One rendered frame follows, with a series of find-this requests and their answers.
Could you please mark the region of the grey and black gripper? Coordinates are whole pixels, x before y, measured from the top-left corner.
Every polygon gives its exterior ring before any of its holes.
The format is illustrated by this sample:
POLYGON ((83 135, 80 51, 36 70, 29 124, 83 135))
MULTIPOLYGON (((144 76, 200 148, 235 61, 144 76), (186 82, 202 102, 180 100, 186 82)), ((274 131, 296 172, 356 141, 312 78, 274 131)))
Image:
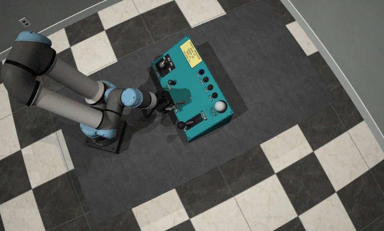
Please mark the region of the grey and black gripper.
MULTIPOLYGON (((170 110, 174 108, 174 98, 171 97, 169 91, 162 90, 161 92, 157 91, 154 93, 156 96, 156 110, 162 114, 167 114, 170 110)), ((154 108, 155 108, 154 107, 154 108)), ((154 109, 152 108, 152 109, 154 109)))

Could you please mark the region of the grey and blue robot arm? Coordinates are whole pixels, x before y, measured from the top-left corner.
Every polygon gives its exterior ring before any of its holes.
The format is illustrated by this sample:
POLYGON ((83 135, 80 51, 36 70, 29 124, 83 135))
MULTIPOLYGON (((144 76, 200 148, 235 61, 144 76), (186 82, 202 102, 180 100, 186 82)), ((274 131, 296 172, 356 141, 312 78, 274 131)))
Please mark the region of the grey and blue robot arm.
POLYGON ((116 88, 105 80, 94 81, 57 57, 51 46, 49 38, 32 31, 21 32, 14 41, 1 68, 1 79, 6 90, 20 103, 35 105, 80 123, 85 135, 99 146, 108 146, 117 139, 125 106, 143 108, 144 118, 149 118, 157 108, 154 93, 116 88), (42 86, 35 80, 37 75, 50 77, 85 97, 90 105, 42 86))

